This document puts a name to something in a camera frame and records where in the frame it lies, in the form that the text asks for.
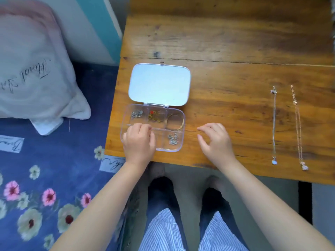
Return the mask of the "person's right hand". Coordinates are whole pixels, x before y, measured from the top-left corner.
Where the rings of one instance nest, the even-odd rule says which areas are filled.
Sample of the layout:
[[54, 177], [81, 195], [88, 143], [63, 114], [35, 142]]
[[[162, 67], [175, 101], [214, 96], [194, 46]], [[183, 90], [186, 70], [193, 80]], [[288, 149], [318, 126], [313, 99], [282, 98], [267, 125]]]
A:
[[220, 131], [214, 131], [205, 125], [197, 128], [208, 136], [210, 153], [204, 154], [222, 173], [237, 163], [232, 142], [225, 127], [220, 123]]

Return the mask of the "person's left hand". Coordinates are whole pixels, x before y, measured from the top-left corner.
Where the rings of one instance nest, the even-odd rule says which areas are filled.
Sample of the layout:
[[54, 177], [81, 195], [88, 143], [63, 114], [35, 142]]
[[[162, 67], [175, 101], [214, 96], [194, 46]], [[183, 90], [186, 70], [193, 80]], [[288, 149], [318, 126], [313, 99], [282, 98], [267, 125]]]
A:
[[145, 169], [156, 150], [150, 150], [151, 125], [135, 123], [123, 134], [125, 162], [128, 165]]

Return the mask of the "person's right forearm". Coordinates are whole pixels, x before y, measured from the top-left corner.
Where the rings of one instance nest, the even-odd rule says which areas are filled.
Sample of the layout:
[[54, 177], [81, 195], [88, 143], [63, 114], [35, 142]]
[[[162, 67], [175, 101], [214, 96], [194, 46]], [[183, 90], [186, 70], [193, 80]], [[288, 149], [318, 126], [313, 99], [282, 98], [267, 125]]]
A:
[[235, 158], [218, 169], [240, 195], [275, 251], [335, 251], [335, 246]]

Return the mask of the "person's left forearm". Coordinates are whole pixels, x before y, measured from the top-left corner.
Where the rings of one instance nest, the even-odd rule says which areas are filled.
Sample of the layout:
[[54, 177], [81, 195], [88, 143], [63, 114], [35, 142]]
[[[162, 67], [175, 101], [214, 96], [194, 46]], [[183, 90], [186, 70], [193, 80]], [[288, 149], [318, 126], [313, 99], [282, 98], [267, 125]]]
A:
[[128, 198], [150, 161], [126, 161], [50, 251], [105, 251]]

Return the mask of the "gold and red jewelry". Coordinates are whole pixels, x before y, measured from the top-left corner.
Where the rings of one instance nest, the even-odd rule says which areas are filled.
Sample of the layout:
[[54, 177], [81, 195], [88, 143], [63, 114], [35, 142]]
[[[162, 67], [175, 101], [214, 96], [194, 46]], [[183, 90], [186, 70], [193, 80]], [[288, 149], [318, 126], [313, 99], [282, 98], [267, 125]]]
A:
[[149, 110], [148, 121], [152, 122], [161, 122], [160, 112], [155, 110]]

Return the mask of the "gold bangle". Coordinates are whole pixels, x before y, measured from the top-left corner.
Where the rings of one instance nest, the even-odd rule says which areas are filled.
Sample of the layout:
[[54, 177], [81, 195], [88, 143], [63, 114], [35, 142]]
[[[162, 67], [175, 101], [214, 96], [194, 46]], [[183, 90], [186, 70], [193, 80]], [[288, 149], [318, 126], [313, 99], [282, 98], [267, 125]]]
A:
[[165, 128], [170, 131], [179, 131], [184, 127], [185, 117], [179, 113], [169, 114], [165, 121]]

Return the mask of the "dark blue trousers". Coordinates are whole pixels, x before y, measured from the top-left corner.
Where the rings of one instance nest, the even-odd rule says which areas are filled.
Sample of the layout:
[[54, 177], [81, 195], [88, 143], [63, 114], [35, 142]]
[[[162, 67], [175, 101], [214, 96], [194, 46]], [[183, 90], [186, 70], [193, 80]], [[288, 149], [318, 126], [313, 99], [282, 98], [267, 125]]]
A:
[[[202, 196], [202, 207], [200, 212], [200, 242], [203, 235], [216, 212], [219, 212], [224, 222], [227, 224], [231, 232], [246, 246], [241, 232], [234, 219], [230, 204], [223, 198], [221, 194], [221, 180], [215, 176], [211, 176], [209, 184], [206, 187]], [[179, 204], [174, 193], [174, 186], [172, 180], [166, 176], [153, 179], [148, 187], [148, 207], [147, 207], [147, 223], [145, 232], [154, 219], [162, 210], [168, 208], [178, 224], [183, 246], [186, 251], [189, 251], [184, 233]]]

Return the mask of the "clear plastic jewelry box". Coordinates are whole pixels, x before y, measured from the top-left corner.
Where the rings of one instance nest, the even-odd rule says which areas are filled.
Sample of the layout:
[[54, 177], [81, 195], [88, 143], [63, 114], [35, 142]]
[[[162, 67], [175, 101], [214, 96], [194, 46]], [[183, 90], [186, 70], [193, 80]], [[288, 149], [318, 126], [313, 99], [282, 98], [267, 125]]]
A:
[[[180, 109], [189, 98], [191, 72], [182, 66], [139, 63], [136, 64], [130, 76], [128, 97], [132, 101], [124, 112], [120, 136], [129, 126], [135, 123], [149, 124], [156, 138], [157, 151], [178, 152], [183, 146], [185, 124], [179, 131], [170, 131], [165, 128], [165, 121], [169, 114], [179, 113], [185, 117]], [[135, 109], [143, 110], [142, 118], [131, 119]], [[149, 110], [160, 112], [161, 122], [148, 121]], [[178, 144], [172, 146], [168, 142], [168, 134], [178, 133]]]

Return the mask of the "striped white garment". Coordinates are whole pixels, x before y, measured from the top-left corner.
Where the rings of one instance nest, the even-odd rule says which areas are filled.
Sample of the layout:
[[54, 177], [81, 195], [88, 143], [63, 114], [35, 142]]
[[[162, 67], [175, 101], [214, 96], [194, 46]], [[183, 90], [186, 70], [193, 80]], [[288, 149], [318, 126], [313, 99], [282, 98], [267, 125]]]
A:
[[[186, 251], [181, 233], [171, 211], [166, 208], [150, 222], [138, 251]], [[198, 251], [249, 251], [231, 232], [216, 212], [211, 219]]]

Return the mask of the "blue floral bedsheet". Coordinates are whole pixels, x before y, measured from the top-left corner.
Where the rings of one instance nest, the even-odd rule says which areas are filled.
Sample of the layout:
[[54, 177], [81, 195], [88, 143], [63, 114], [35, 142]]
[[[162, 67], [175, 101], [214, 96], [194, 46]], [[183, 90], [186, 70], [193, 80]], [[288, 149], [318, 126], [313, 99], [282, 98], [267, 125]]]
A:
[[104, 148], [118, 67], [74, 63], [91, 117], [50, 135], [0, 120], [0, 251], [48, 251], [124, 164]]

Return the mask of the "dark table leg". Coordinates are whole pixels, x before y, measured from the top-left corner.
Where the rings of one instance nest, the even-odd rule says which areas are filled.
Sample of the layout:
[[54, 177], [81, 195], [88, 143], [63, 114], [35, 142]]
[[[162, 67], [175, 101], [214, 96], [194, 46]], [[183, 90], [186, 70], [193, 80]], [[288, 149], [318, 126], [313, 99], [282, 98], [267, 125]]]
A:
[[302, 216], [308, 223], [312, 222], [312, 183], [298, 182], [299, 194], [299, 215]]

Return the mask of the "white pink pillow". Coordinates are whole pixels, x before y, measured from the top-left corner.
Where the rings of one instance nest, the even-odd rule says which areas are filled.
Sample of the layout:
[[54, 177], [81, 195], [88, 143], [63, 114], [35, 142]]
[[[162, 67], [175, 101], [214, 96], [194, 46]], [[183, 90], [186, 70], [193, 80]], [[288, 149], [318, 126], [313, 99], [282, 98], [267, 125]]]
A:
[[1, 0], [0, 118], [28, 119], [46, 136], [64, 118], [90, 117], [51, 7], [39, 0]]

